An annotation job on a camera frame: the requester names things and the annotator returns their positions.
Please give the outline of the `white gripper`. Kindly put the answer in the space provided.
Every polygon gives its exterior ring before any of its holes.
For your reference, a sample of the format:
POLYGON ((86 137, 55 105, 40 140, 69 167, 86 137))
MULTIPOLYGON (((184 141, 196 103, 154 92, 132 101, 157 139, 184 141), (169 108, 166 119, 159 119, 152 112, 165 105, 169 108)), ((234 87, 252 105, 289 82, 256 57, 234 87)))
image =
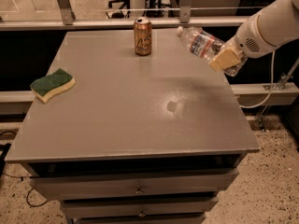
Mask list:
POLYGON ((243 65, 247 58, 260 58, 271 52, 271 45, 262 37, 258 27, 258 17, 244 22, 236 34, 226 42, 224 49, 209 52, 209 65, 215 71, 243 65))

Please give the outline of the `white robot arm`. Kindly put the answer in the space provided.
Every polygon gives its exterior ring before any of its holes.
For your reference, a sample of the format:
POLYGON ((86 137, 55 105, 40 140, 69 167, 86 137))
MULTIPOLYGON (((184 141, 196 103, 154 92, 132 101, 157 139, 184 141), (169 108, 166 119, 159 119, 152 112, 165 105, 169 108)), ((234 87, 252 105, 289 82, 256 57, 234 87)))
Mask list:
POLYGON ((299 0, 276 0, 252 15, 210 62, 215 70, 233 67, 233 76, 247 58, 260 58, 299 38, 299 0))

